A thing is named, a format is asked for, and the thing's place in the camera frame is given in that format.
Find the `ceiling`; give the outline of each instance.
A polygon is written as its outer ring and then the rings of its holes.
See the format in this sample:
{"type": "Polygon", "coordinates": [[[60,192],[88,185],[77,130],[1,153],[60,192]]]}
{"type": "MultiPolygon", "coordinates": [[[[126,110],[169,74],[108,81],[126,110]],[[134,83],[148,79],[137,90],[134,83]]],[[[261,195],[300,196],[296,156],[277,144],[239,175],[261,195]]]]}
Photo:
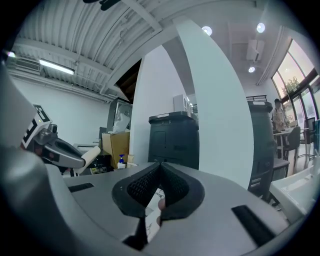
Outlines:
{"type": "MultiPolygon", "coordinates": [[[[102,11],[99,2],[45,0],[26,18],[12,50],[19,58],[35,62],[46,59],[74,69],[75,74],[48,67],[41,67],[39,74],[15,68],[10,68],[9,72],[19,79],[65,91],[76,89],[78,94],[110,102],[116,97],[126,99],[117,86],[118,80],[144,55],[164,44],[186,91],[190,91],[193,84],[190,70],[186,71],[188,62],[172,22],[184,15],[201,27],[212,27],[211,37],[230,59],[240,80],[244,76],[244,81],[248,78],[248,63],[243,54],[247,52],[248,39],[258,36],[257,22],[266,19],[266,2],[122,0],[102,11]]],[[[251,74],[254,81],[259,79],[269,61],[267,57],[279,30],[279,26],[265,23],[267,29],[259,35],[265,40],[265,57],[262,57],[260,70],[251,74]]]]}
{"type": "MultiPolygon", "coordinates": [[[[255,85],[260,80],[263,72],[266,70],[269,60],[273,55],[273,51],[278,42],[278,34],[280,26],[266,24],[264,33],[256,31],[257,24],[254,22],[246,23],[210,23],[205,24],[212,28],[211,38],[217,43],[226,57],[232,64],[241,84],[255,85]],[[247,60],[247,50],[249,40],[264,41],[264,49],[261,60],[253,63],[247,60]],[[254,66],[255,72],[249,73],[249,67],[254,66]]],[[[163,44],[168,52],[176,70],[179,74],[181,82],[187,95],[195,93],[192,75],[184,51],[183,45],[179,37],[176,37],[163,44]]]]}

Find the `white column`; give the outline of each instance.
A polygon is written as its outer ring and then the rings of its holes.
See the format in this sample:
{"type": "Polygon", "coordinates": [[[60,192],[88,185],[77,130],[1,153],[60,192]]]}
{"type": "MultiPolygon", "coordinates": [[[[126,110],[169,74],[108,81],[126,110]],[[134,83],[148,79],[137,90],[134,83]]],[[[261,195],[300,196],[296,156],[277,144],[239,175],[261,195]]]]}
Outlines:
{"type": "Polygon", "coordinates": [[[254,135],[242,85],[225,54],[197,24],[186,17],[173,22],[188,58],[197,99],[199,170],[247,189],[254,135]]]}

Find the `white wall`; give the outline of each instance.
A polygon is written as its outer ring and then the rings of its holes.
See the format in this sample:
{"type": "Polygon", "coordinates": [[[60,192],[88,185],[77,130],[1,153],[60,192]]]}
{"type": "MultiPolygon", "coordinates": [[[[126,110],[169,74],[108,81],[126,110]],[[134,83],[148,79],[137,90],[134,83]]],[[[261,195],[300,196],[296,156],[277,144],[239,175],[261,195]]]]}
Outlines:
{"type": "Polygon", "coordinates": [[[148,162],[149,117],[174,111],[174,96],[185,89],[165,48],[149,52],[140,65],[136,81],[130,130],[130,154],[134,163],[148,162]]]}
{"type": "Polygon", "coordinates": [[[43,107],[58,126],[58,137],[71,145],[97,142],[99,127],[107,126],[109,104],[30,82],[13,81],[27,100],[43,107]]]}
{"type": "Polygon", "coordinates": [[[262,84],[255,85],[250,83],[242,84],[242,88],[246,97],[266,95],[268,102],[272,103],[272,107],[275,107],[275,99],[280,99],[274,82],[271,78],[267,78],[262,84]]]}

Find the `black slot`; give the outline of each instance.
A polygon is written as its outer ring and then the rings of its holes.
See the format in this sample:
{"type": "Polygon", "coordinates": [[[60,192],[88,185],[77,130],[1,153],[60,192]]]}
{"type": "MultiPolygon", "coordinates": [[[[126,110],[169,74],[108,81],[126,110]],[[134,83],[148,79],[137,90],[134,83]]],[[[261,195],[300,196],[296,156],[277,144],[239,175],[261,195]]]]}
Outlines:
{"type": "Polygon", "coordinates": [[[71,193],[73,192],[77,192],[77,191],[81,191],[81,190],[86,190],[89,188],[94,187],[94,185],[92,185],[91,183],[83,183],[83,184],[79,184],[79,185],[74,185],[74,186],[68,186],[68,189],[70,190],[71,193]]]}
{"type": "Polygon", "coordinates": [[[257,246],[260,247],[275,237],[275,234],[246,205],[240,205],[231,210],[257,246]]]}
{"type": "Polygon", "coordinates": [[[140,219],[135,235],[130,235],[123,241],[123,243],[138,251],[141,251],[145,247],[148,243],[145,218],[140,219]]]}

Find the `fluorescent light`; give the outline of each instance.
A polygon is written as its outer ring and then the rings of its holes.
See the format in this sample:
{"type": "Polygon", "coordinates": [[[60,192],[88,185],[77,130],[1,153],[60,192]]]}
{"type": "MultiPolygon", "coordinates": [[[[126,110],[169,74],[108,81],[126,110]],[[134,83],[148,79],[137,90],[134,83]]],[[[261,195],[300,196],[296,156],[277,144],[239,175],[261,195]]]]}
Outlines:
{"type": "Polygon", "coordinates": [[[256,68],[254,66],[251,66],[248,71],[249,71],[249,73],[252,73],[252,72],[255,72],[255,70],[256,70],[256,68]]]}
{"type": "Polygon", "coordinates": [[[204,32],[206,32],[208,36],[211,36],[211,34],[212,34],[212,29],[211,29],[209,26],[204,26],[204,27],[202,28],[202,30],[203,30],[204,32]]]}
{"type": "Polygon", "coordinates": [[[53,63],[51,61],[48,61],[48,60],[40,59],[39,62],[40,62],[41,65],[47,66],[49,68],[53,68],[55,70],[60,70],[62,72],[66,72],[66,73],[68,73],[70,75],[73,75],[75,73],[75,71],[73,69],[71,69],[71,68],[55,64],[55,63],[53,63]]]}
{"type": "Polygon", "coordinates": [[[13,58],[16,57],[16,54],[13,51],[9,51],[7,54],[9,57],[13,57],[13,58]]]}
{"type": "Polygon", "coordinates": [[[265,24],[263,23],[259,23],[257,26],[256,26],[256,30],[259,32],[259,33],[262,33],[263,31],[265,31],[266,29],[266,26],[265,24]]]}

